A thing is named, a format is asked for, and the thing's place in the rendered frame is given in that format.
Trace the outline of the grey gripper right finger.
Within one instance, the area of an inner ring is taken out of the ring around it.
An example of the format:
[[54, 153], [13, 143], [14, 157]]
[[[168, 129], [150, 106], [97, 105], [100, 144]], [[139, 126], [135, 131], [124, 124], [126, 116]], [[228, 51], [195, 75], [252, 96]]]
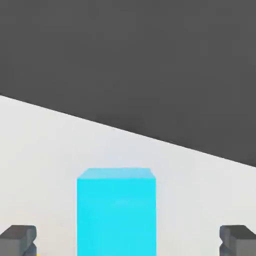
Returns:
[[245, 225], [222, 225], [219, 256], [256, 256], [256, 234]]

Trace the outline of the small cyan cube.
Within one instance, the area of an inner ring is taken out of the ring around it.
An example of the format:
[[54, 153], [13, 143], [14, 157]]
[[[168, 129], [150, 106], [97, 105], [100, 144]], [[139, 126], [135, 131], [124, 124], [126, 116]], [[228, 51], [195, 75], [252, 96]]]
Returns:
[[89, 168], [76, 187], [77, 256], [157, 256], [150, 168]]

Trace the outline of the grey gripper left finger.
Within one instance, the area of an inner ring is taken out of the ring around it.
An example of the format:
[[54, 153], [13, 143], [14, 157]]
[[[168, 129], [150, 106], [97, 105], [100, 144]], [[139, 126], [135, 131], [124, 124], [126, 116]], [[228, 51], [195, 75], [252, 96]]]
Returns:
[[37, 256], [34, 225], [11, 225], [0, 234], [0, 256]]

